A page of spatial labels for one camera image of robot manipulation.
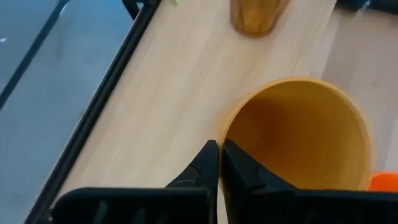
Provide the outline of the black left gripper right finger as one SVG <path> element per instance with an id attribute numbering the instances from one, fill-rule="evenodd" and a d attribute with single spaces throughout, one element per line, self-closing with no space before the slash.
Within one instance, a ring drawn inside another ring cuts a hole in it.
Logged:
<path id="1" fill-rule="evenodd" d="M 229 223 L 293 223 L 296 187 L 227 139 L 221 179 Z"/>

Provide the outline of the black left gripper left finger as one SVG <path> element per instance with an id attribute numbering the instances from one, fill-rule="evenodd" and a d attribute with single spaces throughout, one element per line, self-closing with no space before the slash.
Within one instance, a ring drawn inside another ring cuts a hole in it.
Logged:
<path id="1" fill-rule="evenodd" d="M 209 140 L 200 152 L 166 187 L 184 196 L 172 223 L 217 224 L 218 162 L 217 142 Z"/>

